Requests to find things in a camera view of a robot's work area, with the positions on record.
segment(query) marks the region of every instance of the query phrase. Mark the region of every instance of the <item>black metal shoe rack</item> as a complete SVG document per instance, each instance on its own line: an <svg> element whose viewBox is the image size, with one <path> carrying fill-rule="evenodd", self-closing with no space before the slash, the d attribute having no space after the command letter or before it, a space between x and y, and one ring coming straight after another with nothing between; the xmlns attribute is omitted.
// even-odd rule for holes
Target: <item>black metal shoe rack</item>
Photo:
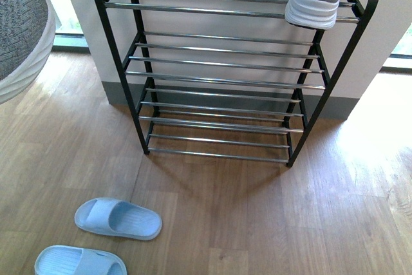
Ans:
<svg viewBox="0 0 412 275"><path fill-rule="evenodd" d="M142 144L145 154L150 151L162 151L176 154L186 155L203 155L222 158L241 158L245 160L258 160L269 162L280 162L291 167L299 152L301 151L308 135L310 134L316 120L321 114L326 101L328 100L333 88L337 84L339 77L345 66L347 65L360 37L364 33L376 7L378 0L368 0L366 7L363 7L359 0L346 0L340 6L347 7L345 12L350 16L338 17L337 23L356 24L354 27L351 39L344 49L340 61L330 76L329 69L326 65L324 55L321 49L321 40L324 35L322 30L307 30L314 33L312 42L300 41L283 41L274 39L262 38L246 38L236 36L216 36L209 33L172 33L172 32L156 32L153 30L146 31L144 26L144 18L142 11L157 11L176 12L178 14L217 14L231 15L233 18L239 16L248 17L250 19L283 19L282 13L257 12L255 10L227 10L210 9L209 7L202 8L201 4L207 1L223 1L227 4L235 2L243 3L267 3L270 5L285 5L288 0L197 0L200 5L196 8L190 6L171 6L168 5L168 0L164 1L163 5L151 4L149 0L141 2L140 0L125 0L117 2L114 0L95 0L98 9L98 14L102 21L104 31L108 40L108 44L113 56L115 66L120 77L122 87L127 99L128 106L131 111L131 116L136 126L138 137ZM118 43L113 34L112 24L108 17L108 10L129 9L133 11L136 22L136 36L130 44L129 51L126 57L121 58L118 50ZM148 38L167 38L166 42L179 39L190 40L188 44L153 44ZM217 48L213 46L199 47L199 44L193 44L193 40L199 39L199 43L204 44L205 40L210 39L211 42L226 41L241 41L246 43L266 43L266 44L286 44L307 46L308 52L305 55L294 53L277 53L277 52L262 52L256 50L233 50ZM141 56L135 56L136 50L141 49ZM179 56L185 57L184 60L164 59L151 57L152 50L174 50ZM303 60L302 68L287 68L277 66L262 66L250 64L233 64L222 62L205 62L191 59L191 52L208 53L226 53L236 55L250 55L250 57L293 57ZM130 69L131 62L143 62L144 69L141 71ZM318 62L319 69L312 69L312 63ZM194 75L178 75L164 74L156 71L156 65L161 64L181 64L192 65ZM212 66L221 68L222 70L268 70L268 71L284 71L285 74L297 72L299 78L295 84L278 82L278 81L253 81L245 79L221 79L208 75L205 70L196 70L196 66ZM309 75L317 75L319 84L307 84L306 78ZM130 84L127 81L127 76L139 76L145 78L145 84L140 96L132 96ZM161 82L173 81L175 87L161 87ZM186 88L187 83L198 83L203 88L193 90ZM208 85L229 85L242 87L243 91L238 93L220 91L219 89L205 88ZM266 88L267 95L256 95L254 91L248 91L253 87ZM273 93L276 90L289 90L289 97L285 96L274 97ZM308 117L305 108L304 90L317 90L321 94L321 99L317 104L312 116ZM173 96L192 96L191 98L201 98L206 104L187 104L179 102L165 102L162 98L173 98ZM267 111L245 108L233 108L221 106L219 103L223 99L238 100L242 102L258 101L269 103L282 103L283 110ZM143 110L149 109L150 114L142 113ZM157 127L169 128L169 130L156 131ZM213 131L215 134L208 136L208 132ZM179 145L183 142L181 149L168 149L168 140L174 140L172 145ZM211 145L223 146L228 152L235 150L238 153L228 153L226 151L218 153L211 151L210 153L199 152L187 148L187 144L193 146L197 143L209 143ZM258 151L261 156L248 155L242 151L243 147L256 147L262 149Z"/></svg>

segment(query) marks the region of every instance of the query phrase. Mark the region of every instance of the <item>white shoe sole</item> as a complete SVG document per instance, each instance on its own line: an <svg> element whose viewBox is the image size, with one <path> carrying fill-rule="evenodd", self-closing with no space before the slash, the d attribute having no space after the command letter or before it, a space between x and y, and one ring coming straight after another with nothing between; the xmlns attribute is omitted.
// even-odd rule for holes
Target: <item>white shoe sole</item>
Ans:
<svg viewBox="0 0 412 275"><path fill-rule="evenodd" d="M298 26L328 30L335 25L339 1L289 0L285 19Z"/></svg>

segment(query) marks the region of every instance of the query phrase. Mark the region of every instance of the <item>gray baseboard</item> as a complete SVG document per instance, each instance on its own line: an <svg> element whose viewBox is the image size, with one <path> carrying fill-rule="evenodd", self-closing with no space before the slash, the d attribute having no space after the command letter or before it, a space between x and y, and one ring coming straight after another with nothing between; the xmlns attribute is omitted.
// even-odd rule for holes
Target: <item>gray baseboard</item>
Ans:
<svg viewBox="0 0 412 275"><path fill-rule="evenodd" d="M124 97L123 89L120 83L116 82L103 82L103 87L108 96L110 104L127 104L126 98ZM143 85L141 84L131 84L132 94L135 95L135 102L138 101ZM176 89L174 87L168 86L163 87L167 89ZM202 91L199 88L185 88L187 91ZM242 94L242 91L232 91L232 90L214 90L219 93L228 94ZM268 93L254 92L252 95L256 96L268 96ZM279 98L289 98L290 95L284 93L273 93L274 97ZM305 106L308 112L308 116L312 115L320 96L315 95L305 95ZM159 100L161 102L178 102L180 104L192 104L192 105L207 105L208 99L204 96L194 96L194 95L179 95L179 94L161 94L159 93ZM346 120L349 114L352 112L359 99L353 98L342 98L342 97L330 97L325 107L322 110L321 117L326 119L341 119ZM219 107L221 108L238 108L238 109L256 109L261 111L286 111L287 104L279 102L268 102L268 101L254 101L251 100L236 100L236 99L220 99Z"/></svg>

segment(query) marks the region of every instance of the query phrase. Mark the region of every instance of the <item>metal frame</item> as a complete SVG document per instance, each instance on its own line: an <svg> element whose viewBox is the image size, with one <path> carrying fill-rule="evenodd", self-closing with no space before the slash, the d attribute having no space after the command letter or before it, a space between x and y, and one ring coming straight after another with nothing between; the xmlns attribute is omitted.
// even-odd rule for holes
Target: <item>metal frame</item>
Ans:
<svg viewBox="0 0 412 275"><path fill-rule="evenodd" d="M284 5L288 0L214 0L214 1L241 1L251 3L272 3L278 5ZM339 77L341 76L345 66L347 65L354 49L356 48L359 39L362 37L376 7L378 0L368 0L368 4L365 8L361 5L359 0L347 0L347 2L341 2L340 7L342 9L350 9L354 16L340 16L337 18L339 23L352 23L356 24L356 28L353 31L353 35L342 53L341 59L338 65L333 70L332 76L329 74L329 69L324 58L324 54L321 48L321 41L324 35L324 31L317 30L315 32L312 42L301 41L282 41L276 39L262 39L262 38L244 38L244 37L224 37L208 34L189 34L189 33L162 33L162 32L147 32L144 28L144 19L142 17L142 11L158 11L158 12L178 12L185 14L218 14L218 15L231 15L242 16L249 18L276 18L283 19L284 14L274 12L255 12L255 11L239 11L239 10L218 10L210 8L193 8L193 7L180 7L180 6L159 6L159 5L147 5L140 3L140 0L129 0L126 3L112 2L111 0L95 0L100 20L102 21L103 29L108 40L111 55L113 57L115 67L120 77L120 82L124 89L127 104L131 111L131 116L138 133L138 137L145 154L149 154L150 151L160 151L174 154L184 155L203 155L212 156L217 158L235 158L245 160L257 160L267 162L277 162L286 164L288 167L292 167L298 154L302 150L306 139L308 138L314 124L316 123L321 111L324 108L328 98L330 97L333 88L337 84ZM120 53L117 48L117 42L113 34L111 22L108 17L107 9L131 9L134 14L136 23L136 36L130 45L129 51L124 59L120 58ZM270 44L290 44L307 46L309 48L308 53L293 54L293 53L277 53L277 52L262 52L243 49L222 49L215 48L213 46L199 47L193 45L193 43L180 46L178 44L166 45L166 44L153 44L148 42L147 37L169 37L169 38L187 38L187 39L210 39L222 40L222 41L245 41L253 43L270 43ZM142 56L135 56L136 49L142 51ZM151 57L150 50L162 49L162 50L175 50L185 52L185 55L190 55L192 52L196 53L231 53L234 55L251 55L253 57L291 57L304 59L302 68L287 68L279 66L262 66L257 64L234 64L234 63L222 63L222 62L205 62L205 61L193 61L187 59L163 59L158 57ZM141 61L144 62L145 71L133 71L128 67L131 62ZM317 61L319 70L312 69L312 64ZM295 84L283 83L276 81L247 81L237 79L219 79L216 77L204 77L204 76L187 76L187 75L173 75L157 73L152 68L152 63L164 63L164 64L182 64L193 66L194 72L196 72L197 66L210 66L215 68L221 68L221 70L267 70L267 71L288 71L298 73L299 77ZM320 75L323 85L311 85L306 84L306 78L308 75L316 74ZM127 81L128 75L145 77L145 85L139 100L134 100L130 91L129 83ZM158 88L155 81L178 81L182 83L195 82L200 86L207 86L208 90L185 90L185 89L167 89ZM210 91L210 87L213 85L235 85L242 86L246 92L240 92L237 94L225 93L219 90ZM276 89L293 90L293 94L289 98L273 97L271 93L268 95L258 94L256 95L251 89L253 87L263 87L269 90L275 91ZM323 94L318 105L315 108L314 113L308 118L306 107L304 103L303 90L318 90ZM224 108L222 106L205 106L203 104L182 104L179 102L160 102L158 95L169 96L195 96L197 98L207 98L210 100L246 100L250 102L266 102L266 104L279 104L285 105L282 109L278 110L256 110L256 109L243 109L243 108ZM150 107L153 109L151 116L142 116L142 108ZM303 129L291 128L291 118L299 118L302 121ZM144 134L140 122L149 122L147 134ZM250 125L249 122L258 122L259 125ZM155 133L154 130L157 126L172 126L179 128L201 128L207 130L224 130L242 132L245 135L269 135L283 137L284 144L268 143L268 142L256 142L242 141L242 140L224 140L219 138L207 138L207 137L184 137L179 135L165 135L163 133ZM292 135L300 135L300 139L297 142L296 147L292 144ZM287 152L288 158L272 158L267 156L255 157L245 155L231 155L221 153L200 153L196 151L188 151L186 149L160 149L158 147L151 147L149 143L152 138L158 140L176 140L187 143L211 143L220 144L224 146L236 146L236 147L258 147L260 149L266 148L279 149Z"/></svg>

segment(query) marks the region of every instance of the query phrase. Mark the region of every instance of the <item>slide sandal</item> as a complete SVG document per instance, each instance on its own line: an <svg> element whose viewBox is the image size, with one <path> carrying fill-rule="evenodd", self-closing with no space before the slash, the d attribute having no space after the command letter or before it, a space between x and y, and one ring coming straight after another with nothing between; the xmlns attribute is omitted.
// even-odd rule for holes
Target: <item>slide sandal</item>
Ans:
<svg viewBox="0 0 412 275"><path fill-rule="evenodd" d="M80 229L108 236L152 240L160 233L162 219L149 209L114 198L96 198L77 209Z"/></svg>
<svg viewBox="0 0 412 275"><path fill-rule="evenodd" d="M54 245L37 257L36 275L127 275L123 261L106 251Z"/></svg>

